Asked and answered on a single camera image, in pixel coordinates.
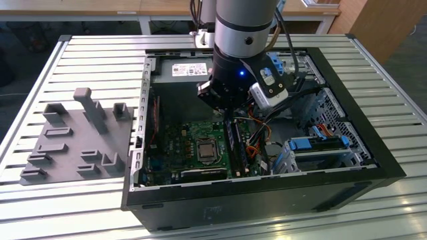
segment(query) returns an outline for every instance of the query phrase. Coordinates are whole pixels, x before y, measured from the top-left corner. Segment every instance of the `green motherboard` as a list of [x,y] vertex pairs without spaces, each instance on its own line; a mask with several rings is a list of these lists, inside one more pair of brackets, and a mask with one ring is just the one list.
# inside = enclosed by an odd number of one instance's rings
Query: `green motherboard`
[[[251,134],[247,121],[239,122],[239,130],[241,139],[248,139]],[[227,178],[233,177],[223,122],[165,125],[163,142],[161,156],[149,158],[156,185],[171,184],[171,181],[173,184],[176,174],[192,169],[227,169]]]

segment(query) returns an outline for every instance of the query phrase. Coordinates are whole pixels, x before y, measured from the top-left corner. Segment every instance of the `cable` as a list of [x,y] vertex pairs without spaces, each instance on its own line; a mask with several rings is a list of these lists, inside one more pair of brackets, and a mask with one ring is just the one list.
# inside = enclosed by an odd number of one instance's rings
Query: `cable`
[[251,119],[253,119],[259,124],[265,125],[265,128],[267,128],[267,130],[268,130],[268,136],[267,136],[265,142],[268,142],[268,141],[269,141],[269,138],[272,137],[272,129],[269,128],[269,126],[268,126],[261,120],[259,120],[259,119],[256,119],[256,118],[253,117],[253,115],[252,115],[252,110],[247,111],[247,115],[248,115],[248,117],[249,117]]
[[299,60],[296,58],[293,45],[292,45],[292,41],[291,41],[291,36],[289,36],[289,32],[288,32],[287,25],[285,25],[285,21],[283,20],[283,17],[281,17],[281,14],[280,14],[280,11],[279,11],[277,8],[275,9],[275,17],[276,17],[277,25],[280,23],[281,29],[283,29],[284,34],[285,34],[287,44],[288,44],[288,48],[291,50],[291,55],[292,55],[292,59],[293,59],[295,76],[296,76],[299,71],[300,71]]
[[272,158],[276,158],[276,157],[277,157],[277,154],[276,154],[276,155],[272,155],[272,156],[268,156],[268,157],[269,157],[269,158],[268,158],[268,162],[273,163],[275,160],[272,161]]
[[200,27],[201,4],[203,4],[203,1],[199,0],[199,6],[197,6],[197,25],[196,25],[195,32],[199,32],[199,27]]
[[29,93],[9,93],[9,94],[3,94],[0,95],[0,97],[5,97],[5,96],[15,96],[15,95],[28,95]]
[[241,104],[241,106],[243,107],[245,107],[247,105],[249,105],[251,103],[253,103],[253,97],[252,96],[249,96],[248,98],[247,98],[247,100],[245,100],[245,102]]
[[241,116],[236,116],[235,119],[252,120],[252,121],[257,122],[259,124],[264,124],[264,125],[265,125],[265,128],[268,129],[268,137],[267,137],[267,139],[265,139],[265,142],[268,142],[269,137],[271,137],[271,135],[272,135],[272,129],[269,128],[269,126],[268,126],[265,123],[263,123],[263,121],[257,120],[257,119],[253,118],[252,116],[251,116],[251,118],[248,118],[248,117],[241,117]]
[[280,148],[283,148],[283,144],[280,142],[276,141],[271,141],[269,144],[272,145],[277,145]]
[[332,133],[324,124],[317,124],[316,126],[323,130],[325,136],[332,137]]
[[159,21],[164,25],[172,25],[176,21],[169,21],[171,23],[165,23],[165,21]]
[[245,152],[247,152],[247,154],[251,156],[251,159],[255,157],[256,154],[260,153],[259,150],[257,150],[257,148],[253,147],[253,146],[247,146],[247,147],[245,147]]
[[273,30],[273,35],[272,35],[271,41],[269,41],[267,47],[264,48],[264,52],[268,52],[273,48],[276,41],[277,41],[277,38],[279,38],[279,34],[280,34],[280,25],[277,24],[275,27],[275,30]]
[[195,0],[189,0],[189,14],[191,14],[192,23],[197,25]]
[[[323,89],[323,85],[317,86],[317,87],[312,87],[312,88],[308,88],[303,91],[300,91],[297,94],[295,94],[292,97],[288,97],[271,111],[269,113],[267,114],[264,120],[263,120],[263,123],[264,124],[268,124],[269,121],[285,110],[288,109],[292,104],[296,102],[297,99],[300,99],[301,97],[304,97],[305,95],[309,95],[309,94],[315,94],[317,93],[321,89]],[[248,143],[249,145],[252,145],[255,143],[255,140],[257,139],[260,133],[261,133],[261,130],[264,128],[265,125],[261,125],[257,130],[253,132],[252,136],[249,137],[248,139]]]
[[414,31],[410,33],[410,36],[412,36],[415,32],[416,32],[416,25],[414,25]]

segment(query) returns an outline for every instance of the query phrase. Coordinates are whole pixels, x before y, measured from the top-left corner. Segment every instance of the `aluminum extrusion table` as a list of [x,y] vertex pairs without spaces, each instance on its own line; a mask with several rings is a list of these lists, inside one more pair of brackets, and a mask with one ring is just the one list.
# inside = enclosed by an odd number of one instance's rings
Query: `aluminum extrusion table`
[[[76,87],[103,106],[137,110],[145,49],[189,49],[180,35],[73,36],[57,42],[0,145],[0,239],[387,239],[426,237],[427,117],[355,39],[292,35],[295,47],[319,47],[389,148],[407,178],[339,210],[149,233],[120,211],[123,178],[19,185],[45,122],[47,103],[81,108]],[[280,37],[276,47],[287,47]]]

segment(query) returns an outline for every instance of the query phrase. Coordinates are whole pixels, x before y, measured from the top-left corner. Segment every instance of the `black cable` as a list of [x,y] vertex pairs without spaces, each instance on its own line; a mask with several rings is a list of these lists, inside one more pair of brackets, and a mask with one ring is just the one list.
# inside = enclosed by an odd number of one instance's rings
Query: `black cable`
[[263,128],[265,127],[265,124],[269,123],[269,121],[289,107],[292,107],[293,103],[296,102],[297,99],[300,99],[301,97],[304,97],[308,94],[315,94],[317,93],[321,89],[323,89],[323,85],[317,86],[317,87],[312,87],[308,88],[303,91],[300,91],[297,94],[295,94],[293,96],[288,97],[267,114],[267,116],[263,119],[263,122],[260,124],[260,127],[257,128],[257,130],[253,132],[252,136],[248,139],[248,143],[252,146],[255,140],[257,139],[260,133],[263,132]]
[[288,44],[288,48],[291,50],[291,55],[292,55],[292,59],[293,59],[293,64],[295,64],[295,77],[297,76],[297,73],[300,71],[300,66],[299,66],[299,60],[296,58],[296,54],[295,54],[295,50],[293,50],[293,45],[292,45],[292,41],[291,41],[291,35],[287,29],[287,24],[285,21],[283,20],[281,14],[279,9],[275,9],[275,18],[276,18],[276,22],[277,24],[280,23],[281,29],[284,31],[284,35],[285,35],[285,39],[287,39],[287,44]]
[[195,0],[189,0],[189,14],[191,14],[192,23],[197,25]]
[[172,24],[176,24],[177,21],[171,21],[171,23],[165,23],[165,21],[159,21],[159,22],[160,22],[161,24],[164,24],[164,25],[169,25],[169,26],[171,26]]
[[199,6],[197,6],[197,24],[196,24],[195,32],[199,32],[199,27],[200,27],[201,4],[203,4],[203,1],[199,0]]
[[241,103],[241,107],[245,107],[247,105],[249,105],[251,103],[253,103],[253,97],[252,96],[249,96],[248,97],[248,99],[245,100],[245,102],[244,103]]
[[273,158],[276,158],[277,157],[277,155],[273,155],[273,156],[271,156],[269,158],[268,158],[268,162],[272,164],[272,163],[275,163],[275,161],[276,161],[276,159],[275,160],[272,160]]
[[272,141],[271,144],[277,145],[280,148],[283,148],[283,144],[280,142]]

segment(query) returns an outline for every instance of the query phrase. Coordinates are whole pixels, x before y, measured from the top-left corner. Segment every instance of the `white label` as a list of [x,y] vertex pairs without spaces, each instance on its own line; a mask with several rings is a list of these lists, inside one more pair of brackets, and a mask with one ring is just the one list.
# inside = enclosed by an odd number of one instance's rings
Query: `white label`
[[172,65],[172,77],[208,75],[205,63],[183,63]]
[[260,167],[267,171],[267,163],[264,161],[260,161]]
[[117,14],[136,14],[136,11],[117,11]]

